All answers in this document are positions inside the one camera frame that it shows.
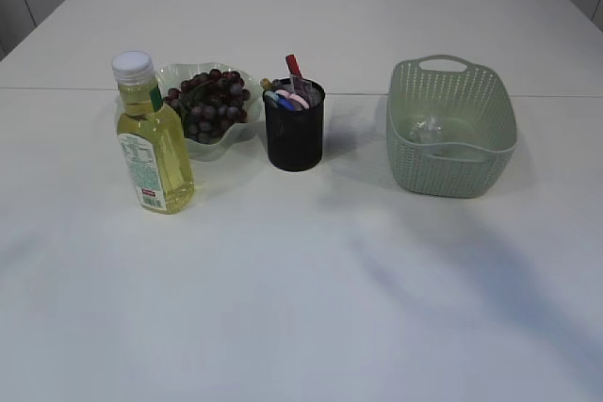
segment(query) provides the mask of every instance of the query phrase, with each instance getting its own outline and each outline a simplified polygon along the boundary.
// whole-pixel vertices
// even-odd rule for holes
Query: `yellow oil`
[[[159,178],[163,186],[166,210],[143,205],[145,209],[161,214],[181,211],[195,190],[187,146],[180,117],[160,102],[156,79],[138,86],[118,85],[124,113],[117,124],[117,134],[134,134],[153,144]]]

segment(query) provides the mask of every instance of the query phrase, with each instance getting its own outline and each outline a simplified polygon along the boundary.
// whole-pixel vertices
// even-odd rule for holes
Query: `black pen holder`
[[[325,94],[319,84],[310,82],[314,91],[311,98],[316,101],[308,109],[291,111],[264,102],[268,158],[278,169],[304,171],[322,158]],[[285,89],[291,85],[289,79],[281,83]]]

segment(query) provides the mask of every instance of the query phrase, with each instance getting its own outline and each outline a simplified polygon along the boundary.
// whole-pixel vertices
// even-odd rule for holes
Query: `bunch of grapes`
[[[185,137],[199,143],[220,140],[236,122],[245,122],[243,104],[251,94],[237,71],[213,69],[170,88],[163,102],[182,120]]]

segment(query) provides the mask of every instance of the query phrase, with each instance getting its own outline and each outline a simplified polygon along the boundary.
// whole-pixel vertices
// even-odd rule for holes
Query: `basket handle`
[[[474,164],[482,164],[493,157],[491,152],[466,143],[436,143],[427,145],[423,150],[423,153],[430,159],[454,160]]]
[[[466,72],[471,66],[474,66],[473,63],[471,63],[470,61],[464,60],[462,58],[459,58],[457,56],[447,56],[447,55],[437,55],[437,56],[425,56],[423,58],[419,58],[417,60],[415,60],[416,65],[420,68],[421,63],[425,63],[428,61],[436,61],[436,60],[444,60],[444,61],[454,61],[455,63],[459,63],[461,65],[464,66],[464,70],[462,71],[455,71],[455,72]],[[423,68],[421,68],[421,70],[423,71],[433,71],[433,72],[439,72],[437,70],[425,70]]]

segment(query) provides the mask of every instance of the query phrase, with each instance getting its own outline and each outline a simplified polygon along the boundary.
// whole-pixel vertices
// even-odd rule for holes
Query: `gray-green basket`
[[[452,60],[466,69],[423,69],[429,60]],[[442,141],[412,141],[417,122],[433,118],[442,124]],[[387,153],[402,188],[441,197],[478,197],[497,181],[516,143],[513,107],[494,71],[454,56],[403,61],[394,69]]]

